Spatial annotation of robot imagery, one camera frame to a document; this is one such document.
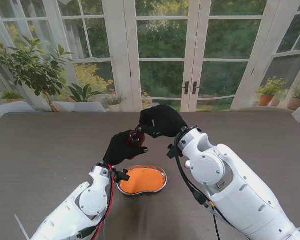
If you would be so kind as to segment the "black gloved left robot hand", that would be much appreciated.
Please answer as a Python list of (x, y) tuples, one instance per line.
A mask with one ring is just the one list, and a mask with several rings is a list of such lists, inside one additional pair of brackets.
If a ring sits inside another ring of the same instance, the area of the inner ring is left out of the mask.
[(131, 131), (132, 130), (129, 129), (124, 132), (120, 132), (112, 137), (107, 151), (103, 157), (103, 163), (105, 165), (116, 166), (121, 164), (124, 160), (133, 159), (149, 151), (149, 149), (145, 146), (127, 146), (126, 142), (129, 139)]

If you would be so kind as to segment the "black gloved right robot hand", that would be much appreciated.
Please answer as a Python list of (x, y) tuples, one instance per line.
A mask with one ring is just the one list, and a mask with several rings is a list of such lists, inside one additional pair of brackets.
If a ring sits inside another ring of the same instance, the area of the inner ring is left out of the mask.
[(174, 138), (188, 125), (176, 110), (158, 105), (140, 112), (139, 127), (152, 138)]

